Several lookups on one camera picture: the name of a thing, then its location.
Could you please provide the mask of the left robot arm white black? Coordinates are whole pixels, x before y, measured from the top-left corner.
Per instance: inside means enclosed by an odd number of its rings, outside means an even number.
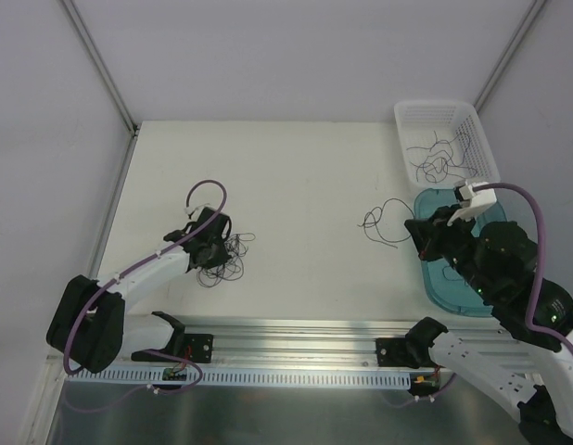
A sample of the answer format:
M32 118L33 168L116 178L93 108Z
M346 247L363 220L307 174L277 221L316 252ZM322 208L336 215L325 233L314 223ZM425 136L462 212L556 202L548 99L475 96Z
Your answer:
M229 255L224 243L231 230L229 216L204 207L185 228L164 236L152 260L99 279L75 276L47 329L47 344L93 374L122 357L134 362L208 362L209 354L196 347L209 342L209 335L186 333L182 322L163 311L142 316L129 311L176 277L225 264Z

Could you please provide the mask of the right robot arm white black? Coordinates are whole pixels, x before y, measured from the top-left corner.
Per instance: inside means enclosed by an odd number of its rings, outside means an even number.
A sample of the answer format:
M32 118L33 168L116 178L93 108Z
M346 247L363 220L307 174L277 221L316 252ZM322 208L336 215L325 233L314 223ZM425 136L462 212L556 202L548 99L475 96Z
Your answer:
M543 277L542 244L515 222L456 221L457 205L410 219L420 260L446 261L491 308L491 315L528 352L535 384L466 346L444 324L425 317L402 340L400 365L448 368L501 406L530 444L573 444L573 298Z

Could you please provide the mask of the teal transparent plastic tray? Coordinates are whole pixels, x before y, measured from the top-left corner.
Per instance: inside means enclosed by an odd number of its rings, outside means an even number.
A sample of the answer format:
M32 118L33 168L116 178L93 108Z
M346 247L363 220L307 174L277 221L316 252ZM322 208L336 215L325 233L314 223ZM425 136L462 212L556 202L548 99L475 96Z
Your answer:
M451 189L426 189L414 200L414 216L426 219L442 206L457 204ZM427 297L446 312L475 318L491 318L486 306L467 282L446 262L422 262L421 272Z

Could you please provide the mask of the white perforated plastic basket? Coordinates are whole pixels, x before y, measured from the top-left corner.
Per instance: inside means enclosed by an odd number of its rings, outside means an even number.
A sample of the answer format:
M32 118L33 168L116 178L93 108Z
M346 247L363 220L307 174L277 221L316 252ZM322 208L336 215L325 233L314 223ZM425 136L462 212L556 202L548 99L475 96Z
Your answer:
M394 106L410 185L449 189L457 182L496 183L498 167L475 108L463 101L408 100Z

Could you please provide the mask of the aluminium mounting rail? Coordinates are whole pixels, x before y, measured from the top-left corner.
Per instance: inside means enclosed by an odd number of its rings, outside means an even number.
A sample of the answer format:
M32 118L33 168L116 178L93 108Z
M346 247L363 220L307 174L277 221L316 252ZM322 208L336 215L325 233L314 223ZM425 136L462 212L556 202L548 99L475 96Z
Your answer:
M517 341L491 318L445 314L425 302L398 304L385 299L361 308L334 309L322 299L314 307L273 304L269 312L263 312L248 301L226 308L185 304L161 311L182 322L186 333L213 335L211 362L215 363L376 366L376 339L404 337L426 316L445 324L467 346L502 366L516 368L527 358Z

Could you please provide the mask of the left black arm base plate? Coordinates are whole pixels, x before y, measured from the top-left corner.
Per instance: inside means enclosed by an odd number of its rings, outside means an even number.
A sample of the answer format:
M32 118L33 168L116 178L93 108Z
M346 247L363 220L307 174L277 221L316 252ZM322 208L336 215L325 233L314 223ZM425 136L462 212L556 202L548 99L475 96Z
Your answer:
M163 357L139 350L131 354L133 362L178 362L187 359L194 363L210 363L213 352L214 336L211 334L173 334L167 345L156 352Z

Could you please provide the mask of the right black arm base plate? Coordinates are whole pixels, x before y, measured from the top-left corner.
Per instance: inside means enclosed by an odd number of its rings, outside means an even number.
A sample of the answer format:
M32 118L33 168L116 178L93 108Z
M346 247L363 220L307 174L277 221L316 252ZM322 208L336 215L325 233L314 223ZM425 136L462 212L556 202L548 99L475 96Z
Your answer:
M380 337L375 341L379 367L404 367L419 369L435 367L428 347L406 337Z

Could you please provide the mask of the right aluminium frame post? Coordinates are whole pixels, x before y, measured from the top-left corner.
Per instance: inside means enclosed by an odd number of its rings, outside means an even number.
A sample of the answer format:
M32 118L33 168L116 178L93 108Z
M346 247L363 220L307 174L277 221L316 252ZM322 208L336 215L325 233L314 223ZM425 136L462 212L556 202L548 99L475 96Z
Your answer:
M541 19L544 10L550 4L551 2L549 0L534 0L529 2L522 18L517 23L473 102L473 107L477 113L480 113L484 107L486 107L495 89L502 81L503 76L509 70L518 51Z

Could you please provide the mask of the aluminium frame post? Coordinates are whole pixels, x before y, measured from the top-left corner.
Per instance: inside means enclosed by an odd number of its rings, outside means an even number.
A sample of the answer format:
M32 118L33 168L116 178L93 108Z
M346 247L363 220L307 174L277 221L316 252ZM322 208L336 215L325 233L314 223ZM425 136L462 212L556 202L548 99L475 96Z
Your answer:
M136 123L132 112L129 110L122 98L121 92L115 83L104 58L102 57L99 48L97 47L95 39L93 38L80 9L72 0L59 0L58 4L67 16L70 26L76 34L90 63L94 67L95 72L105 88L110 101L120 116L125 129L131 136L135 136L139 129L139 125Z
M503 76L509 70L518 51L541 19L544 10L550 4L551 2L549 0L534 0L529 2L522 18L517 23L473 102L473 107L477 113L480 113L484 107L486 107L495 89L502 81Z

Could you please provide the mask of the left aluminium frame post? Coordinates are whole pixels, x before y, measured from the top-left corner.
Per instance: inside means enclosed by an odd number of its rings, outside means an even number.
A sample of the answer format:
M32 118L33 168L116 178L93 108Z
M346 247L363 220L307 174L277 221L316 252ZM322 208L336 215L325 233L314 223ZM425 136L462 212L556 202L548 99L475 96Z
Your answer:
M94 67L95 72L105 88L110 101L120 116L125 129L131 136L135 136L139 129L139 125L136 123L132 112L129 110L122 98L121 92L115 83L104 58L102 57L99 48L97 47L95 39L93 38L80 9L72 0L59 0L58 4L67 16L70 26L76 34L90 63Z

